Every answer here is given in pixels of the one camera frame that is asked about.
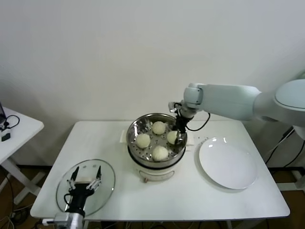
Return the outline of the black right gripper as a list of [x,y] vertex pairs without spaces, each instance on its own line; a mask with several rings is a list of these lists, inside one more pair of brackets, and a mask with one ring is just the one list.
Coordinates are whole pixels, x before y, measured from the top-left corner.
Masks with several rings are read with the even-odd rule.
[[173,131],[176,132],[176,139],[174,144],[179,145],[183,142],[183,134],[186,133],[186,126],[188,124],[188,118],[182,116],[179,112],[176,113],[176,121],[175,125],[173,126]]

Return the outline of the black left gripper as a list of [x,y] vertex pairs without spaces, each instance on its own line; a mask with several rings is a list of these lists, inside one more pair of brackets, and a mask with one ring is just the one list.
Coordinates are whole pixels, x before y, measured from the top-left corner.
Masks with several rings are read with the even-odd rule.
[[94,194],[94,191],[102,183],[102,173],[101,166],[99,166],[96,178],[90,183],[78,183],[75,184],[79,167],[77,167],[71,175],[71,178],[67,180],[69,184],[69,195],[71,196],[71,201],[69,203],[68,212],[78,213],[80,215],[85,215],[84,206],[86,199]]

